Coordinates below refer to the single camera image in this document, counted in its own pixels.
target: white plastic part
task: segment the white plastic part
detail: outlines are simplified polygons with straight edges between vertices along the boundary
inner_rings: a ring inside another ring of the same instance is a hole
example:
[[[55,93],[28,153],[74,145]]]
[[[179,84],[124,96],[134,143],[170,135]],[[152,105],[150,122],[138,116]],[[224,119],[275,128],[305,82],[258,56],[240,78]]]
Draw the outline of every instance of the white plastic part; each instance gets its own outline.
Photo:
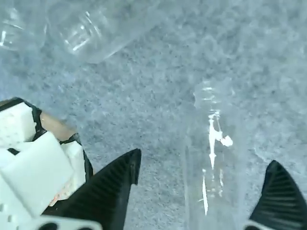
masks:
[[[59,200],[64,200],[68,199],[69,196],[85,183],[85,166],[83,148],[77,141],[62,144],[61,147],[70,159],[73,168],[73,177],[65,186],[63,193],[61,193],[59,197]]]
[[[58,140],[47,132],[0,173],[31,215],[37,217],[71,179],[73,169]]]
[[[57,225],[56,230],[80,230],[83,228],[89,230],[102,230],[101,225],[94,221],[54,216],[40,216],[29,223],[21,225],[18,230],[40,230],[40,227],[43,227],[46,224]]]
[[[0,112],[0,148],[8,149],[20,142],[31,141],[36,123],[32,108],[20,103]]]
[[[0,229],[16,230],[20,223],[31,220],[31,213],[21,203],[1,173],[0,188]]]
[[[9,165],[15,159],[15,155],[7,149],[0,149],[0,168]]]
[[[257,229],[257,230],[275,230],[275,229],[266,227],[266,226],[264,226],[262,224],[259,224],[257,222],[254,222],[254,221],[252,221],[250,219],[245,223],[243,229],[245,230],[247,227],[254,227],[254,229]]]

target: bottle mouth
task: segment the bottle mouth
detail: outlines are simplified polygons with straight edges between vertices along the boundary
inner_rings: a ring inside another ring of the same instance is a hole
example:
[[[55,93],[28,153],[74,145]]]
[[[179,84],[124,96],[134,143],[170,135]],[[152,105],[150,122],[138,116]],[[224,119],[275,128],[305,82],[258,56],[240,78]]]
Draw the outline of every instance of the bottle mouth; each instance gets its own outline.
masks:
[[[73,55],[82,55],[97,48],[97,30],[86,14],[49,22],[51,36]]]

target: clear plastic bottle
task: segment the clear plastic bottle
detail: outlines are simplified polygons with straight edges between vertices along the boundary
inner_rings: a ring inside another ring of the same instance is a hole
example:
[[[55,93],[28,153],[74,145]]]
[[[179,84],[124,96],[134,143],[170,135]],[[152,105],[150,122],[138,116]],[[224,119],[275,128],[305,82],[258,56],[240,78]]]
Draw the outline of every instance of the clear plastic bottle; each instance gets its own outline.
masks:
[[[169,16],[187,0],[62,0],[49,8],[51,36],[68,53],[99,63]]]
[[[237,230],[244,192],[242,129],[231,95],[204,81],[195,88],[195,104],[183,158],[188,230]]]
[[[41,48],[46,38],[44,0],[0,0],[0,48],[25,51]]]

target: white foam block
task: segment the white foam block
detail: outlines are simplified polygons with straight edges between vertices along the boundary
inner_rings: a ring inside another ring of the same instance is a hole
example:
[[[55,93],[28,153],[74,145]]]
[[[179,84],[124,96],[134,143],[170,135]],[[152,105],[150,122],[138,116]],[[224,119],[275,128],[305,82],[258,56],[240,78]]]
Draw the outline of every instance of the white foam block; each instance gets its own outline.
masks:
[[[0,172],[34,217],[42,214],[73,175],[68,157],[51,132],[17,154]]]
[[[0,112],[0,148],[30,141],[35,135],[36,123],[32,108],[20,103]]]

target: gray carpet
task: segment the gray carpet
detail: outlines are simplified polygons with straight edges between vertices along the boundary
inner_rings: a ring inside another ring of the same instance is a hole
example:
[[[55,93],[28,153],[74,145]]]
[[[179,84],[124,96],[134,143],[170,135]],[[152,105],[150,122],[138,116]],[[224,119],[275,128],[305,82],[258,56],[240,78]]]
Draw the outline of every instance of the gray carpet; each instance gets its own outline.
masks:
[[[190,87],[232,78],[246,132],[244,219],[272,159],[307,194],[306,25],[303,0],[205,0],[99,65],[67,63],[49,40],[39,53],[2,54],[0,99],[22,97],[76,126],[96,169],[141,148],[125,228],[174,230],[184,221],[179,144]]]

